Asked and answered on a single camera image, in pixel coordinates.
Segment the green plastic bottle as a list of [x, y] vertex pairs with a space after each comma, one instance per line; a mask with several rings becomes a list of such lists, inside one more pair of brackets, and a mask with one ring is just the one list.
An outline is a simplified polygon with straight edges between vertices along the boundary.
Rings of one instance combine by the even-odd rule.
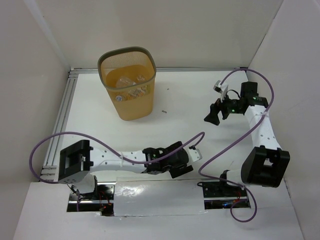
[[144, 95], [148, 95], [151, 93], [151, 87], [150, 85], [145, 85], [141, 88], [141, 90], [143, 91]]

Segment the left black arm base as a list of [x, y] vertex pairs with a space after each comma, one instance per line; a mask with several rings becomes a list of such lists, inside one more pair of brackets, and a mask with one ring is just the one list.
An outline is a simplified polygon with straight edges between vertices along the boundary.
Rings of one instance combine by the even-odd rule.
[[66, 211], [95, 212], [104, 217], [114, 216], [114, 190], [115, 184], [98, 184], [94, 192], [80, 193], [74, 185], [68, 185], [70, 193]]

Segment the clear bottle white cap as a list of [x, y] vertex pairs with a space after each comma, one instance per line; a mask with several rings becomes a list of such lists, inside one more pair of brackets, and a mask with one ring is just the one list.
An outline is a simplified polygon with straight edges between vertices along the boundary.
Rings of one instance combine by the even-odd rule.
[[148, 78], [145, 77], [145, 76], [142, 75], [142, 74], [139, 74], [139, 75], [136, 77], [136, 81], [137, 81], [138, 83], [144, 83], [144, 82], [146, 82], [147, 80], [148, 80]]

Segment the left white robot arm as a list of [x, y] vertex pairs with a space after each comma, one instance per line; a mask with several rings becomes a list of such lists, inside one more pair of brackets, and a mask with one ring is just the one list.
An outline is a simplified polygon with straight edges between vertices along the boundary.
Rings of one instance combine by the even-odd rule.
[[91, 147], [89, 140], [80, 140], [60, 151], [58, 183], [72, 185], [76, 193], [92, 200], [99, 193], [99, 171], [126, 171], [135, 174], [158, 175], [169, 172], [174, 179], [193, 170], [192, 164], [201, 159], [200, 152], [182, 148], [178, 141], [166, 148], [145, 148], [120, 152]]

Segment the white orange label bottle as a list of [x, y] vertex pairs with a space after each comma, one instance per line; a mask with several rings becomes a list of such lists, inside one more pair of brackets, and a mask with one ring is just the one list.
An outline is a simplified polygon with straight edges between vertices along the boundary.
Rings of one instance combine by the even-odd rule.
[[115, 87], [117, 89], [122, 89], [122, 88], [130, 88], [132, 86], [135, 86], [137, 83], [130, 78], [126, 76], [120, 76], [119, 79], [117, 80]]

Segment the blue label plastic bottle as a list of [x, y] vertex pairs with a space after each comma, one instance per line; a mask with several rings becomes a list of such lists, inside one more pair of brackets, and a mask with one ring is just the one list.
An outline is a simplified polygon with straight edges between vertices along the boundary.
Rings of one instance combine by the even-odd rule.
[[122, 95], [117, 95], [117, 96], [115, 97], [115, 100], [116, 100], [117, 102], [122, 102], [122, 101], [125, 100], [125, 98], [124, 98]]

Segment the orange label yellow cap bottle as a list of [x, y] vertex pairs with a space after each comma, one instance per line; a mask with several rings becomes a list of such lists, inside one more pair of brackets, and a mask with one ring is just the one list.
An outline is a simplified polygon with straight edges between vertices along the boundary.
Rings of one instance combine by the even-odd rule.
[[143, 97], [145, 93], [146, 92], [143, 89], [137, 88], [137, 89], [129, 90], [128, 96], [130, 97], [130, 99], [136, 99], [136, 98]]

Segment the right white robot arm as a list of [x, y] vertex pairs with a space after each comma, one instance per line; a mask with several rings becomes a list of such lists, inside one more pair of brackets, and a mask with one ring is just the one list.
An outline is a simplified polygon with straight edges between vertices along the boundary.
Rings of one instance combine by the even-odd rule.
[[237, 99], [229, 98], [226, 83], [218, 81], [214, 90], [220, 93], [220, 97], [211, 104], [204, 121], [217, 126], [220, 124], [218, 114], [222, 114], [224, 120], [230, 114], [241, 114], [253, 129], [250, 134], [252, 151], [240, 169], [225, 170], [222, 173], [224, 180], [218, 184], [220, 194], [230, 196], [235, 191], [236, 184], [277, 188], [289, 164], [290, 154], [276, 140], [267, 112], [268, 100], [259, 96], [258, 84], [243, 82]]

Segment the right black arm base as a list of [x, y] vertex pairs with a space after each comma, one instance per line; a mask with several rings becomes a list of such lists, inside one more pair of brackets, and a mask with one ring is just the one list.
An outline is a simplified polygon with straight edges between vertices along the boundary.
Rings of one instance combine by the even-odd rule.
[[220, 181], [200, 181], [197, 186], [202, 189], [205, 210], [250, 208], [248, 194], [238, 186]]

